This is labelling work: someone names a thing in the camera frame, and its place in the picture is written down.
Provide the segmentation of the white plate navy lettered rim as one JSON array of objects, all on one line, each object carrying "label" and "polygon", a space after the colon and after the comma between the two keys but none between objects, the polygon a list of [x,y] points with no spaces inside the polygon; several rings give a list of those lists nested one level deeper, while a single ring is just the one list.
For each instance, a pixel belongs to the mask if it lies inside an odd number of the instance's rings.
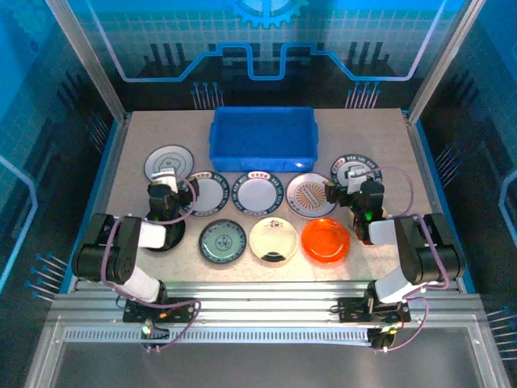
[{"label": "white plate navy lettered rim", "polygon": [[362,154],[344,154],[333,162],[330,177],[339,187],[347,188],[354,171],[364,172],[378,167],[376,162]]},{"label": "white plate navy lettered rim", "polygon": [[245,215],[265,217],[282,205],[284,186],[276,175],[265,171],[246,172],[233,184],[231,198]]},{"label": "white plate navy lettered rim", "polygon": [[192,216],[208,217],[221,211],[229,201],[230,189],[227,179],[216,171],[200,171],[189,180],[196,179],[199,195]]}]

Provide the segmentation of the white plate orange sunburst print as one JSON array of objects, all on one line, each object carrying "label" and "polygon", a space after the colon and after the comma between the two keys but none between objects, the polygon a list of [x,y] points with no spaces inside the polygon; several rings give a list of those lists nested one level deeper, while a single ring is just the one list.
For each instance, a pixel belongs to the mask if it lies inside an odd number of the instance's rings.
[{"label": "white plate orange sunburst print", "polygon": [[318,219],[332,213],[336,204],[326,199],[325,187],[329,179],[309,172],[294,177],[286,189],[286,199],[292,211],[301,217]]}]

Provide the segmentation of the black glossy plate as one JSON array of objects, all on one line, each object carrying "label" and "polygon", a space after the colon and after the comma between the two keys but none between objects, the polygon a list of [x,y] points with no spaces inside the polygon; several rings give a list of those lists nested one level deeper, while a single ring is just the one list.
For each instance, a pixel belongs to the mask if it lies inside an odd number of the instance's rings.
[{"label": "black glossy plate", "polygon": [[181,242],[185,231],[186,223],[184,220],[168,225],[144,221],[141,225],[138,246],[149,251],[169,251]]}]

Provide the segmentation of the grey line-drawn plate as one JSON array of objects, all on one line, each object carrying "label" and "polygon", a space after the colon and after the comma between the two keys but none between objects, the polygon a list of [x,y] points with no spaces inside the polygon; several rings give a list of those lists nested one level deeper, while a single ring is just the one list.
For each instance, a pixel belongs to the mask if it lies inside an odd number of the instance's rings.
[{"label": "grey line-drawn plate", "polygon": [[154,174],[173,171],[188,177],[194,168],[194,157],[190,150],[180,145],[166,145],[156,149],[145,161],[144,173],[151,181]]}]

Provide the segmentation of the orange translucent plate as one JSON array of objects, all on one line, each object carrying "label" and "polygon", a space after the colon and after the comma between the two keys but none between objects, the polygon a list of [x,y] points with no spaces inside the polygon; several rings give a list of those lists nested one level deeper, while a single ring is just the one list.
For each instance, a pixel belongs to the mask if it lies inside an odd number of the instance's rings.
[{"label": "orange translucent plate", "polygon": [[347,229],[330,218],[310,221],[302,231],[301,245],[306,255],[320,264],[345,259],[351,248]]}]

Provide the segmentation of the cream plate black print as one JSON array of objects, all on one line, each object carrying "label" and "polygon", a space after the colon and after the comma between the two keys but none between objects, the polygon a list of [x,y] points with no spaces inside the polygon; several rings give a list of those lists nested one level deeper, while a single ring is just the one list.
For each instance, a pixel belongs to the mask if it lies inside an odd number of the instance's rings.
[{"label": "cream plate black print", "polygon": [[298,233],[283,218],[267,217],[257,222],[249,235],[250,249],[265,263],[283,264],[298,248]]}]

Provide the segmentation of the blue plastic bin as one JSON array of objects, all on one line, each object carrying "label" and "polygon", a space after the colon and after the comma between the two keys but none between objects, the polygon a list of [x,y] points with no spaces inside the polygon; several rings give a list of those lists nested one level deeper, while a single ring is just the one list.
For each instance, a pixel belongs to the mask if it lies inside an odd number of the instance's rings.
[{"label": "blue plastic bin", "polygon": [[310,172],[318,159],[318,127],[310,107],[220,107],[209,134],[219,172]]}]

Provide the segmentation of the green blue patterned plate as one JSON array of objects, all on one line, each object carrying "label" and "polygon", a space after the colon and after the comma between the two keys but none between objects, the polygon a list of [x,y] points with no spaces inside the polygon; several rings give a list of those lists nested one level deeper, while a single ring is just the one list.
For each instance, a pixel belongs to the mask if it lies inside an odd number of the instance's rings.
[{"label": "green blue patterned plate", "polygon": [[235,221],[219,219],[210,222],[201,232],[198,245],[204,259],[212,264],[230,264],[242,256],[247,238]]}]

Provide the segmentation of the grey metal platform panel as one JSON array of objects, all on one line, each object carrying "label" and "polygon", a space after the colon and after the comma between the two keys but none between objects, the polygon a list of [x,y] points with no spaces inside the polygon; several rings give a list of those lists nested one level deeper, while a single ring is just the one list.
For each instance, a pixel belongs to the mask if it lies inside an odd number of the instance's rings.
[{"label": "grey metal platform panel", "polygon": [[402,350],[320,344],[67,344],[52,388],[484,388],[457,334],[428,331]]}]

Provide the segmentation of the aluminium side rail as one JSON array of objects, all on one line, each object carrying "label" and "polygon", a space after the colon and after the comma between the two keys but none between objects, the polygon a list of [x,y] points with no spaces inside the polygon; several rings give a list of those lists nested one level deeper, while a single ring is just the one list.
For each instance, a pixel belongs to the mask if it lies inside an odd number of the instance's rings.
[{"label": "aluminium side rail", "polygon": [[407,132],[422,176],[422,181],[426,189],[427,198],[431,205],[431,210],[433,212],[442,213],[445,216],[445,219],[452,230],[454,240],[460,248],[460,253],[463,254],[423,127],[418,121],[415,124],[410,123],[410,115],[407,110],[402,110],[401,114],[406,123]]},{"label": "aluminium side rail", "polygon": [[59,293],[69,293],[74,290],[76,277],[72,273],[72,258],[86,233],[92,215],[104,213],[107,209],[131,117],[132,114],[128,113],[123,124],[115,122],[112,125]]}]

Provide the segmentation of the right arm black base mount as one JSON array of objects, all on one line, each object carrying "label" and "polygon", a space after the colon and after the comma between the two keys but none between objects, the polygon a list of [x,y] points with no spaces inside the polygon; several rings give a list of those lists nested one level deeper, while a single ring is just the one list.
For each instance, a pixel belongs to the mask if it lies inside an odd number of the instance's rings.
[{"label": "right arm black base mount", "polygon": [[406,303],[381,303],[373,297],[341,297],[330,307],[341,323],[409,323],[410,309]]}]

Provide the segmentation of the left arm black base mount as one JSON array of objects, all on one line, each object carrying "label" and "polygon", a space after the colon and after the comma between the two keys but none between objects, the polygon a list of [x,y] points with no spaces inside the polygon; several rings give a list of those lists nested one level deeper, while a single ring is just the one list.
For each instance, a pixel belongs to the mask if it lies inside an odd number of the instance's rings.
[{"label": "left arm black base mount", "polygon": [[195,312],[195,303],[185,306],[178,306],[174,309],[151,308],[136,302],[126,301],[123,308],[124,323],[189,323]]}]

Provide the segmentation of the aluminium extrusion rail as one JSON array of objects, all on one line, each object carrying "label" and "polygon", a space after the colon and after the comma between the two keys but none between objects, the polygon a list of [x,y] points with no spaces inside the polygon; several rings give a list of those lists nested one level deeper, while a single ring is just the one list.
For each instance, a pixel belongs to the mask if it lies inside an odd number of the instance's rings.
[{"label": "aluminium extrusion rail", "polygon": [[[362,297],[365,281],[317,282],[179,282],[169,285],[173,297],[192,297],[202,306],[196,327],[337,327],[330,307],[340,297]],[[459,285],[448,290],[428,290],[425,302],[410,303],[410,326],[419,319],[431,327],[465,327],[482,322],[485,311],[476,294]],[[47,323],[63,327],[108,327],[122,322],[123,312],[110,289],[79,281],[75,290],[55,297]]]}]

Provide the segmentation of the aluminium frame post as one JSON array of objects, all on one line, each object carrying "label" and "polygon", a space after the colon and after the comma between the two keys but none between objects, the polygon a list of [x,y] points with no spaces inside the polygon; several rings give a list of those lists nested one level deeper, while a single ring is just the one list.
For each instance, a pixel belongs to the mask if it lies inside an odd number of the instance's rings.
[{"label": "aluminium frame post", "polygon": [[124,124],[127,119],[126,110],[68,1],[45,0],[45,2],[113,118],[118,124]]},{"label": "aluminium frame post", "polygon": [[415,124],[420,118],[424,108],[441,82],[443,76],[456,57],[466,36],[469,34],[474,22],[477,20],[486,0],[465,0],[456,22],[452,25],[447,39],[444,41],[439,55],[434,60],[430,72],[424,78],[413,102],[410,105],[407,122]]}]

